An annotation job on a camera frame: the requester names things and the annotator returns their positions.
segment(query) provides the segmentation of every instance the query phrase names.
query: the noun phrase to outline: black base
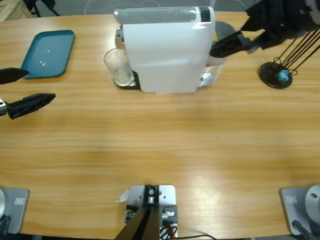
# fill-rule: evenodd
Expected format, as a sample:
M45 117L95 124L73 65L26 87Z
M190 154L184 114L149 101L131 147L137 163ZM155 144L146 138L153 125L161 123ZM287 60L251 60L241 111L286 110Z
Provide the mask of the black base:
M258 70L258 74L259 74L260 79L265 84L267 84L268 86L275 88L275 89L285 89L285 88L289 87L293 82L292 75L289 75L289 80L287 82L280 82L276 77L277 74L275 74L276 69L289 71L287 68L281 66L279 63L267 62L267 63L263 64Z

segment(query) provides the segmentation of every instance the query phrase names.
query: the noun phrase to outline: label sticker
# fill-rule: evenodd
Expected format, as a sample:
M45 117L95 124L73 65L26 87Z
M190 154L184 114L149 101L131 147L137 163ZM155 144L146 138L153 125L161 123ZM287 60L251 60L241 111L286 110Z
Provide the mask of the label sticker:
M14 205L25 205L25 201L26 201L25 198L19 198L19 197L17 197L17 198L15 199Z
M296 204L298 201L297 201L296 196L287 196L286 197L286 202L288 204Z

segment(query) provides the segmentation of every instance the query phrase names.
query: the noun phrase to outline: gray floor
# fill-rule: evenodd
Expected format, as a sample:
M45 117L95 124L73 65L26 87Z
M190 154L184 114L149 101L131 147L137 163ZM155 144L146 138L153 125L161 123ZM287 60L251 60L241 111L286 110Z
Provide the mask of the gray floor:
M85 12L88 0L55 0L56 5L54 9L61 16L69 15L83 15ZM157 7L158 3L161 7L174 7L174 6L212 6L214 0L91 0L93 3L87 9L86 14L111 14L115 10L138 7L143 2L142 7ZM241 0L241 2L250 7L258 0ZM37 1L37 6L42 17L52 17L54 14L50 12L47 7L41 2ZM214 9L216 11L244 11L245 7L234 0L216 0Z

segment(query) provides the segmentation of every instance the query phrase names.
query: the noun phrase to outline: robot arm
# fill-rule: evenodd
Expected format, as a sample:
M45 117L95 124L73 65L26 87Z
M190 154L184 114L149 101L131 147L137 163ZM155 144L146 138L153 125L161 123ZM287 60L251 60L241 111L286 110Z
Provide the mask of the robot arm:
M241 31L265 31L254 40L244 37L241 31L235 32L218 41L210 56L225 58L240 51L253 53L258 48L268 49L320 29L320 0L261 0L246 12L249 19Z

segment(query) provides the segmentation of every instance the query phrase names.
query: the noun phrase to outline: wood grain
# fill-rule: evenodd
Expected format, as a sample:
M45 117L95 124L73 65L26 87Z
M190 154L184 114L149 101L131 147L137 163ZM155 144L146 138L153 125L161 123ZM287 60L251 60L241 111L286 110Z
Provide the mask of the wood grain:
M247 19L216 17L236 29ZM0 118L0 184L30 190L22 232L112 239L124 226L116 200L126 188L172 184L180 236L287 234L280 189L320 182L319 54L284 90L267 87L257 69L288 43L235 54L194 94L125 91L103 62L116 26L112 15L0 23L0 68L19 68L39 32L76 36L64 75L0 87L8 102L56 93L36 113Z

